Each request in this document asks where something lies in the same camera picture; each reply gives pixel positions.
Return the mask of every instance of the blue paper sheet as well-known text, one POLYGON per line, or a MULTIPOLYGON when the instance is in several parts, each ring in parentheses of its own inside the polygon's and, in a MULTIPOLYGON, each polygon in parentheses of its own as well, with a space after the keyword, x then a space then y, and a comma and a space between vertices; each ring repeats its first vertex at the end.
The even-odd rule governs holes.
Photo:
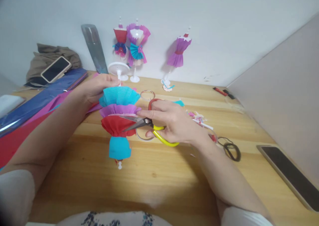
POLYGON ((131 157, 129 141, 126 137, 111 137, 109 157, 116 160, 123 160, 131 157))
POLYGON ((185 104, 181 100, 175 101, 174 103, 180 105, 181 107, 185 106, 185 104))
POLYGON ((38 95, 2 117, 0 119, 0 137, 5 136, 21 126, 25 121, 34 116, 45 105, 53 100, 58 94, 61 94, 68 89, 85 73, 86 70, 83 68, 68 71, 62 78, 56 80, 38 95))

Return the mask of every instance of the white sleeve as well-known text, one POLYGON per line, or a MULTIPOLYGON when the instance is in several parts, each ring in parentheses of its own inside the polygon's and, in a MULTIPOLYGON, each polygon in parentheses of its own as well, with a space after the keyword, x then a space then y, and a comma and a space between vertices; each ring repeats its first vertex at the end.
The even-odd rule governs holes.
POLYGON ((236 207, 225 210, 222 226, 272 226, 261 214, 253 213, 236 207))
POLYGON ((27 223, 34 195, 34 180, 29 171, 15 170, 0 175, 0 211, 8 225, 27 223))

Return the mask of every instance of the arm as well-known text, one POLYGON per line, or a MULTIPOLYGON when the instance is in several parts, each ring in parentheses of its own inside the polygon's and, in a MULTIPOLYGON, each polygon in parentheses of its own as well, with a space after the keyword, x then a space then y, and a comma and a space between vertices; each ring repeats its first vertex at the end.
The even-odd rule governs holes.
MULTIPOLYGON (((175 103, 156 101, 152 107, 152 111, 140 111, 138 115, 165 122, 166 128, 160 134, 169 142, 184 142, 194 146, 209 185, 225 208, 235 206, 270 218, 244 176, 209 138, 205 129, 175 103)), ((152 131, 146 133, 147 137, 152 135, 152 131)))
POLYGON ((36 191, 49 172, 55 157, 82 122, 103 89, 120 84, 116 76, 100 74, 81 84, 25 139, 0 175, 25 169, 32 173, 36 191))

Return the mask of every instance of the brown cloth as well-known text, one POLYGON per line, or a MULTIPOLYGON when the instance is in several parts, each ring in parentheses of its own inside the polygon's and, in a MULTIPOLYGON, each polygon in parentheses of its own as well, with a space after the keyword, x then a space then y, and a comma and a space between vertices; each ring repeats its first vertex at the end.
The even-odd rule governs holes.
POLYGON ((27 73, 27 82, 34 77, 40 77, 45 70, 58 57, 65 57, 72 66, 70 69, 82 68, 79 55, 68 47, 50 46, 37 43, 38 52, 33 52, 34 58, 30 63, 30 69, 27 73))

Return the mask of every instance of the scissors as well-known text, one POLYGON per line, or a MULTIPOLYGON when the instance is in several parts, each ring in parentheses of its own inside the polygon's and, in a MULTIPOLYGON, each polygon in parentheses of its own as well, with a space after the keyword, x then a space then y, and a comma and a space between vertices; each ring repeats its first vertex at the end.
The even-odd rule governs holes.
MULTIPOLYGON (((149 110, 152 109, 152 103, 157 101, 159 99, 152 99, 149 103, 149 110)), ((128 120, 131 120, 131 121, 134 121, 136 122, 134 125, 130 126, 129 128, 127 128, 126 130, 124 130, 123 132, 125 131, 129 131, 129 130, 133 130, 133 129, 137 129, 137 128, 140 128, 140 127, 143 127, 143 126, 150 126, 153 128, 153 134, 165 145, 167 146, 171 146, 171 147, 174 147, 174 146, 177 146, 179 144, 179 142, 176 142, 176 143, 170 143, 168 141, 166 141, 157 131, 158 130, 164 130, 165 127, 163 126, 155 126, 153 124, 153 121, 152 119, 150 118, 140 118, 140 117, 135 117, 135 116, 121 116, 122 118, 125 118, 125 119, 128 119, 128 120)))

